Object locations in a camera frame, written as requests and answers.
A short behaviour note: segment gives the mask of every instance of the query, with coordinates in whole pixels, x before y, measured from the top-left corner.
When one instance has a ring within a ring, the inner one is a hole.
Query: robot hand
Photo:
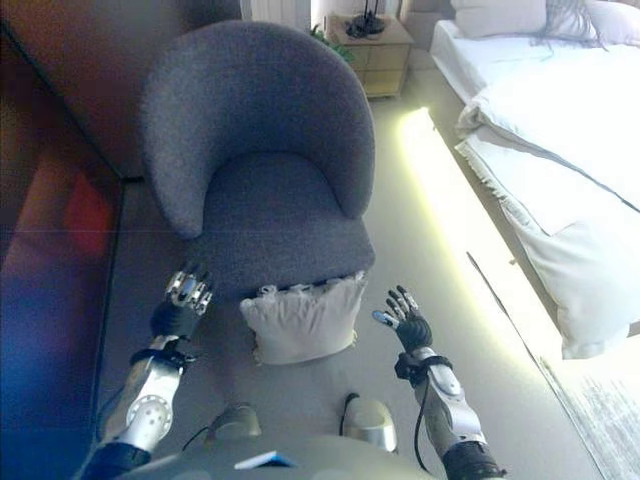
[[[400,285],[397,289],[400,293],[389,290],[390,298],[387,298],[393,314],[376,310],[373,318],[395,330],[405,351],[411,354],[431,345],[431,329],[413,296]]]
[[[151,317],[154,338],[188,340],[193,335],[213,296],[207,283],[208,273],[198,278],[198,270],[198,265],[186,264],[169,280],[165,298]]]

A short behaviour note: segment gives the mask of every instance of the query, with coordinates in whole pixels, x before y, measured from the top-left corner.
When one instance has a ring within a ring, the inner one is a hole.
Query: brown wall
[[[85,132],[123,175],[142,173],[142,83],[172,38],[229,18],[238,0],[3,0],[2,19]]]

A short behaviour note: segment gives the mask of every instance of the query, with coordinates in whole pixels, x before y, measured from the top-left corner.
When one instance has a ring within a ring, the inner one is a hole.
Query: wooden nightstand
[[[353,15],[329,17],[327,37],[353,53],[351,67],[355,70],[368,97],[400,95],[407,72],[409,51],[413,39],[393,17],[381,17],[384,31],[366,38],[347,35],[347,23]]]

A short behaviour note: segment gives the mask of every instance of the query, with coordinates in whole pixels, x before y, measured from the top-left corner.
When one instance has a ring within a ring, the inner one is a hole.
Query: white bedding
[[[468,39],[454,21],[442,20],[435,27],[430,53],[458,96],[469,103],[496,80],[577,48],[558,41],[535,44],[527,36]]]
[[[558,305],[563,355],[590,357],[621,341],[640,320],[640,214],[574,169],[640,206],[640,154],[632,146],[640,133],[640,50],[467,40],[453,22],[441,22],[431,52],[469,104],[459,151],[494,190]]]

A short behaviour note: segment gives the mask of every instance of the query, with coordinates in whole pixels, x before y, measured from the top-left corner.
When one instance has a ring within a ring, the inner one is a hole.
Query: silver arm casing
[[[177,337],[157,337],[151,345],[162,349]],[[183,369],[154,358],[138,361],[131,369],[118,407],[109,417],[103,444],[127,443],[152,452],[173,422],[173,397]]]
[[[412,352],[412,355],[422,361],[436,356],[436,353],[423,347]],[[415,396],[418,404],[421,404],[428,383],[424,419],[429,440],[438,456],[443,458],[451,447],[460,442],[486,444],[478,415],[467,404],[464,389],[451,368],[434,365],[429,368],[428,376],[428,382],[416,387]]]

